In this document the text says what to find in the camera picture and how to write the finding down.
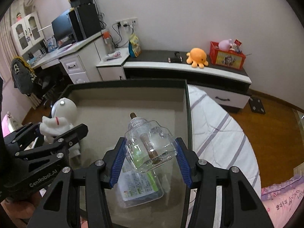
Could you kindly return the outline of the person left hand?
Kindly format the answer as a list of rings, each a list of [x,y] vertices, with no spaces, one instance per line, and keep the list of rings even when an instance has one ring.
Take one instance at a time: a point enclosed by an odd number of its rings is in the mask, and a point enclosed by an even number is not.
[[[25,198],[26,201],[8,201],[1,202],[4,211],[16,227],[26,227],[23,220],[30,219],[40,204],[41,194],[37,192],[31,197]]]

